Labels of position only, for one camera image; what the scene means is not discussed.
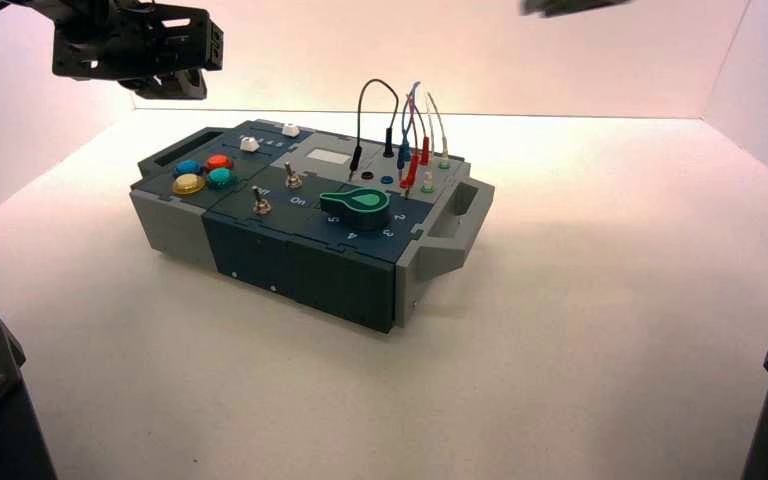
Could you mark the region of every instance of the white wire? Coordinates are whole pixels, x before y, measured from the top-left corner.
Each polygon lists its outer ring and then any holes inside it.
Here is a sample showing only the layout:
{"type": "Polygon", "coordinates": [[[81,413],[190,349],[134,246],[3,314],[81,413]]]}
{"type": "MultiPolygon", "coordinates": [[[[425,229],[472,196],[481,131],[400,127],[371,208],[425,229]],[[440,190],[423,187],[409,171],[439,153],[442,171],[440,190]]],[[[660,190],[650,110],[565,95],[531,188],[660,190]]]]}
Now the white wire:
{"type": "Polygon", "coordinates": [[[425,114],[428,115],[428,127],[431,129],[431,153],[434,153],[434,121],[431,118],[431,105],[428,104],[428,92],[425,93],[425,114]]]}
{"type": "Polygon", "coordinates": [[[446,138],[446,128],[443,127],[443,117],[440,116],[440,110],[437,109],[437,102],[434,101],[431,92],[426,91],[425,94],[428,95],[428,98],[431,100],[431,105],[434,106],[434,113],[437,114],[437,121],[440,122],[440,133],[443,135],[443,138],[446,138]]]}

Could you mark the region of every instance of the white knob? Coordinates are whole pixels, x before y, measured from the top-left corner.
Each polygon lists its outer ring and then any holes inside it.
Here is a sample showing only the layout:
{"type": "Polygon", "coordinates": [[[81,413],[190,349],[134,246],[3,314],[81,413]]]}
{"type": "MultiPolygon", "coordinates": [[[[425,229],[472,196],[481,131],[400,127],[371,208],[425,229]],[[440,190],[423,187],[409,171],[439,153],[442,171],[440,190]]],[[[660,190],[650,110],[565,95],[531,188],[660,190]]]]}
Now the white knob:
{"type": "Polygon", "coordinates": [[[240,140],[240,150],[244,152],[256,152],[260,144],[254,137],[243,137],[240,140]]]}
{"type": "Polygon", "coordinates": [[[281,127],[281,135],[284,135],[285,137],[296,138],[299,136],[299,133],[301,133],[299,127],[292,123],[285,123],[284,126],[281,127]]]}

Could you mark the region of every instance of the handle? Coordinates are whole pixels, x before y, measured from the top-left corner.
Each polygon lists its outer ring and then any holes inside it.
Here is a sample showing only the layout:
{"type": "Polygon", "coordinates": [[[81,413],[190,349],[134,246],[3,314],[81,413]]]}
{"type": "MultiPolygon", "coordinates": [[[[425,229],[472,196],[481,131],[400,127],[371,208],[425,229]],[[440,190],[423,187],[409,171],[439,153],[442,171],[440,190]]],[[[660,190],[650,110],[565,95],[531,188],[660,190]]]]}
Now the handle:
{"type": "Polygon", "coordinates": [[[419,280],[463,267],[475,243],[495,188],[473,178],[458,181],[430,231],[419,239],[419,280]]]}
{"type": "Polygon", "coordinates": [[[163,167],[178,160],[182,156],[197,150],[207,144],[214,138],[230,130],[229,128],[207,127],[193,133],[192,135],[181,139],[174,144],[164,148],[145,160],[137,163],[140,174],[146,178],[155,172],[163,170],[163,167]]]}

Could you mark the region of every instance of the carrying handle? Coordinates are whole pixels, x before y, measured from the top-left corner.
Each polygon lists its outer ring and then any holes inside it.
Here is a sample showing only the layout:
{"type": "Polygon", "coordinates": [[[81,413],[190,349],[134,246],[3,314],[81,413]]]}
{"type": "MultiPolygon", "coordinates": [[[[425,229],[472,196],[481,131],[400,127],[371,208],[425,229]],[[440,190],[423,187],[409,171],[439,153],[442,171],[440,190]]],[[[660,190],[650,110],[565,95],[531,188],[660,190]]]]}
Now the carrying handle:
{"type": "Polygon", "coordinates": [[[419,239],[419,280],[461,268],[475,243],[495,188],[473,178],[459,180],[437,222],[419,239]]]}

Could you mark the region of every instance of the blue button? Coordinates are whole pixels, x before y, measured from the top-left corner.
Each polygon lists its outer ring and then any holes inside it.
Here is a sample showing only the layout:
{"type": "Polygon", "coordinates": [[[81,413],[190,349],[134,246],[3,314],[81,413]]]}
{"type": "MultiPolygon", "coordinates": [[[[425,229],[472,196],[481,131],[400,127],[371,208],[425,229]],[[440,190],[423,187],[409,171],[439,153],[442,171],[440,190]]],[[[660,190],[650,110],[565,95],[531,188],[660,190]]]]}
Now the blue button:
{"type": "Polygon", "coordinates": [[[175,176],[186,175],[188,173],[194,173],[198,175],[201,173],[201,166],[193,160],[184,160],[175,166],[175,176]]]}
{"type": "Polygon", "coordinates": [[[225,188],[234,183],[234,174],[227,168],[217,168],[207,174],[207,181],[213,188],[225,188]]]}

